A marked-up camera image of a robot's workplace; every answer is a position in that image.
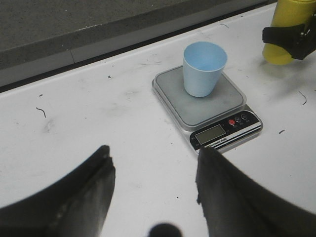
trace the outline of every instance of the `plastic cup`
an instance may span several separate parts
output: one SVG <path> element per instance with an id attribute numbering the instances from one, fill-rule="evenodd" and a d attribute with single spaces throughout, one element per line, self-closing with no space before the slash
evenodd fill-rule
<path id="1" fill-rule="evenodd" d="M 227 62 L 226 52 L 210 42 L 195 42 L 183 54 L 184 89 L 192 96 L 204 97 L 214 89 Z"/>

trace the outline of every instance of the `table surface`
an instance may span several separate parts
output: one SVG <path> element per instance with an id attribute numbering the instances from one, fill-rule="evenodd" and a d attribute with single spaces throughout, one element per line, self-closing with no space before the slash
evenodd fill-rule
<path id="1" fill-rule="evenodd" d="M 224 155 L 259 184 L 316 213 L 316 54 L 274 66 L 262 29 L 275 4 L 0 94 L 0 206 L 21 200 L 110 145 L 116 186 L 102 236 L 146 236 L 157 223 L 206 237 L 197 204 L 197 154 L 152 90 L 206 40 L 228 54 L 225 73 L 264 124 Z"/>

